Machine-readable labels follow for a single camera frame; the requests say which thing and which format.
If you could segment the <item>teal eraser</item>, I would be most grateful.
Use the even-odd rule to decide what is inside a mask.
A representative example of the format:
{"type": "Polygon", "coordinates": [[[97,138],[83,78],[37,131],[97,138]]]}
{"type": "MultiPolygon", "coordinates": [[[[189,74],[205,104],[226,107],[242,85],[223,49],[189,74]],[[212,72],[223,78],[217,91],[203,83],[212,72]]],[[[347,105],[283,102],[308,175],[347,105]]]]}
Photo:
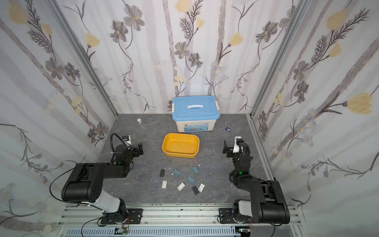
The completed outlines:
{"type": "Polygon", "coordinates": [[[173,174],[175,174],[176,176],[181,176],[181,172],[177,169],[173,170],[173,174]]]}
{"type": "Polygon", "coordinates": [[[194,179],[193,177],[191,177],[191,176],[188,176],[188,177],[187,177],[187,180],[188,180],[190,183],[192,183],[192,184],[195,183],[195,179],[194,179]]]}
{"type": "Polygon", "coordinates": [[[198,174],[198,173],[199,173],[199,170],[198,170],[197,167],[193,167],[192,169],[193,169],[193,171],[194,171],[195,174],[198,174]]]}

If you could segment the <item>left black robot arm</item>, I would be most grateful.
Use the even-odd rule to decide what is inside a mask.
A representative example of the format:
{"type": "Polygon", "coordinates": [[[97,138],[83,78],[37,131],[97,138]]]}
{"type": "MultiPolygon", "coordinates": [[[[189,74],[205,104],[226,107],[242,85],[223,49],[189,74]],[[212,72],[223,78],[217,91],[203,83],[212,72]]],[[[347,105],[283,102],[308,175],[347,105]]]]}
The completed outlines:
{"type": "Polygon", "coordinates": [[[130,218],[125,201],[109,194],[103,189],[105,179],[125,178],[133,169],[133,159],[144,154],[143,144],[132,145],[129,136],[110,135],[112,158],[107,163],[77,163],[70,172],[61,197],[50,195],[57,201],[71,204],[87,204],[102,211],[101,224],[124,224],[130,218]]]}

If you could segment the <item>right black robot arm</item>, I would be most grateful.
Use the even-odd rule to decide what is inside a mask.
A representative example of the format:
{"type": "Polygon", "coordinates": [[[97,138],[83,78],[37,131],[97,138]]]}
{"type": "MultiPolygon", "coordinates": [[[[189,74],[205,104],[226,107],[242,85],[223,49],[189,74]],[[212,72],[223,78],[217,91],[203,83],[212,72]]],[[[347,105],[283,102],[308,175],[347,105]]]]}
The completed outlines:
{"type": "Polygon", "coordinates": [[[229,181],[238,189],[247,191],[250,199],[235,200],[231,210],[219,209],[220,223],[289,224],[290,211],[280,183],[277,180],[263,180],[250,173],[253,157],[244,140],[236,137],[233,146],[224,142],[223,153],[232,159],[234,165],[229,181]]]}

